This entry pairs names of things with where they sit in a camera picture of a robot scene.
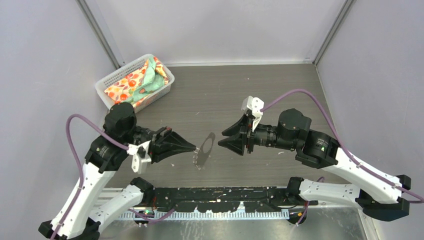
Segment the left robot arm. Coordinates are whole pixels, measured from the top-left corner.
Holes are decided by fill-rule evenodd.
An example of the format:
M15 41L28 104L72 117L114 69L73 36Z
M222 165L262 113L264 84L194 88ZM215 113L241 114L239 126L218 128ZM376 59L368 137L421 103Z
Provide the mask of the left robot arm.
M170 127L159 130L138 126L134 107L114 104L104 118L99 136L91 143L85 161L77 161L79 178L66 203L52 220L42 222L39 232L50 240L97 240L105 228L130 208L148 207L155 188L136 177L107 203L96 206L106 184L131 157L131 168L143 173L150 164L192 152L196 146Z

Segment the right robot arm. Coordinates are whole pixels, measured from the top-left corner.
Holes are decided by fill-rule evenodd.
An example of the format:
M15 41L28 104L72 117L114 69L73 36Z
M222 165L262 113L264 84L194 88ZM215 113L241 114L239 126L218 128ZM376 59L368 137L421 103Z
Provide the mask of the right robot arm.
M277 125L254 125L248 110L232 126L222 132L218 145L243 155L254 146L294 151L295 159L303 165L333 173L346 180L345 184L312 181L291 177L285 198L291 205L301 202L325 201L348 205L376 220L391 222L410 213L410 202L402 198L402 187L411 188L407 175L390 175L363 171L365 163L357 165L330 135L311 129L311 119L297 109L280 113Z

